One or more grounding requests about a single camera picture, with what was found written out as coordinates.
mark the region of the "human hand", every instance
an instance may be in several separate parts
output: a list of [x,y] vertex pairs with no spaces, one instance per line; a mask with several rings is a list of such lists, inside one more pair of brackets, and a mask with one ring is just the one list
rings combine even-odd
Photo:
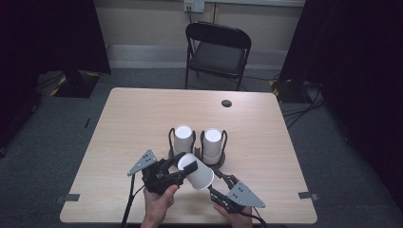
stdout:
[[[240,215],[238,213],[228,213],[222,206],[216,204],[214,205],[214,208],[220,212],[220,214],[224,217],[226,217],[229,222],[231,223],[231,226],[233,228],[252,228],[252,218]],[[252,215],[252,207],[247,206],[243,208],[242,210],[243,213]]]
[[174,204],[174,194],[178,189],[178,185],[171,185],[161,196],[144,189],[145,216],[142,228],[155,228],[163,222],[166,210]]

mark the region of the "black backdrop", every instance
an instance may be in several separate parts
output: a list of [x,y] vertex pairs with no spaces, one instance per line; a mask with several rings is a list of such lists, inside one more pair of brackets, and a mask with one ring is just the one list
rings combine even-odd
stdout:
[[323,84],[403,211],[403,2],[307,0],[280,79]]
[[92,0],[0,1],[0,146],[23,121],[41,73],[110,74]]

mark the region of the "wooden table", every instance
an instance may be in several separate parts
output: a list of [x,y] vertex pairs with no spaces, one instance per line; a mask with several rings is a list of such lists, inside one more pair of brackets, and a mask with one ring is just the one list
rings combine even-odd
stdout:
[[[230,100],[232,106],[222,106],[222,100]],[[80,198],[66,201],[61,221],[120,223],[130,189],[127,171],[147,149],[158,159],[167,159],[168,132],[179,124],[196,131],[197,147],[203,130],[227,131],[221,172],[235,175],[266,203],[266,208],[258,210],[267,223],[317,221],[312,201],[298,196],[308,189],[273,94],[144,88],[110,92],[69,192]],[[138,173],[135,190],[143,186],[141,177]],[[223,194],[229,192],[218,178],[213,186]],[[196,191],[185,180],[164,223],[227,223],[213,206],[208,190]],[[141,223],[143,217],[141,192],[133,201],[128,222]]]

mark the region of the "white cup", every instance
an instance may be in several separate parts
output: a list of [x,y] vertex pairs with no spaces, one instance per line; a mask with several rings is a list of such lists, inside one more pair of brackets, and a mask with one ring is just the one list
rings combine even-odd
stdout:
[[202,141],[202,161],[206,164],[215,164],[221,158],[222,133],[216,128],[207,129]]
[[196,190],[203,190],[211,185],[214,180],[214,172],[211,168],[207,167],[203,162],[198,160],[193,154],[185,154],[178,161],[178,168],[183,170],[191,162],[197,161],[198,169],[193,173],[187,175],[187,179]]
[[192,144],[194,143],[192,128],[188,125],[179,125],[175,128],[174,151],[178,155],[182,152],[192,153]]

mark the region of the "white wall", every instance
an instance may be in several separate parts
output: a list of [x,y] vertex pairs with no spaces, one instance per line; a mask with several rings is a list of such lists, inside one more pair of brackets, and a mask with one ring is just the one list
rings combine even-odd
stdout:
[[[109,45],[184,47],[189,23],[182,1],[95,0],[105,42]],[[193,21],[213,21],[243,29],[253,49],[287,50],[301,7],[205,3]]]

